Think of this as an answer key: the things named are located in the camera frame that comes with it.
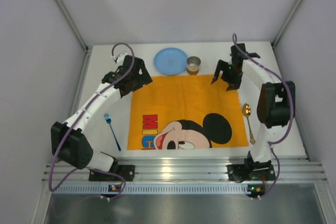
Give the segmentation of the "orange cartoon mouse cloth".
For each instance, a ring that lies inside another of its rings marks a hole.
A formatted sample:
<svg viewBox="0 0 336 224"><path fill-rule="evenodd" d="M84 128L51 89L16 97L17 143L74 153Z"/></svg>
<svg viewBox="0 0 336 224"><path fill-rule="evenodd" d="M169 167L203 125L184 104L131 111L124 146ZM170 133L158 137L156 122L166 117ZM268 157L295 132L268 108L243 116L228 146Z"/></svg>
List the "orange cartoon mouse cloth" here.
<svg viewBox="0 0 336 224"><path fill-rule="evenodd" d="M212 76L154 77L132 95L129 150L247 147L238 91Z"/></svg>

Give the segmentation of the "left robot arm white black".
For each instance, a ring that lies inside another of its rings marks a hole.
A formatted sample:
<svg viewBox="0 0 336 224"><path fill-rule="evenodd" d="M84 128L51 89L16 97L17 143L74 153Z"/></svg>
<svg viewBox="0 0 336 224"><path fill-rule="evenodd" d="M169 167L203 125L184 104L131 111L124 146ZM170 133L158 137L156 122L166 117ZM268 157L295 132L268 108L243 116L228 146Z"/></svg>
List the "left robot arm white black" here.
<svg viewBox="0 0 336 224"><path fill-rule="evenodd" d="M100 141L91 131L103 114L117 101L152 82L141 58L123 54L116 71L104 75L88 101L63 123L51 127L51 150L54 157L77 169L110 171L115 159L98 151Z"/></svg>

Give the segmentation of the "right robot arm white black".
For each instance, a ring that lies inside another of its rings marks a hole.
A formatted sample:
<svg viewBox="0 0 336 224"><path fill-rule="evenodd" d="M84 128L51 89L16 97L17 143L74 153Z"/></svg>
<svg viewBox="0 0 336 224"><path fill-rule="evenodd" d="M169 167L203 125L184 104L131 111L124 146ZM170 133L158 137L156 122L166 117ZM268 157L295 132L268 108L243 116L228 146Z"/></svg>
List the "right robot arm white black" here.
<svg viewBox="0 0 336 224"><path fill-rule="evenodd" d="M219 60L212 81L222 79L227 90L238 90L242 77L247 75L259 89L257 117L260 127L243 164L227 167L229 180L242 183L246 180L275 180L271 163L273 146L281 143L289 134L295 117L295 91L292 81L284 81L274 71L266 68L260 56L248 53L245 44L235 43L231 47L231 61Z"/></svg>

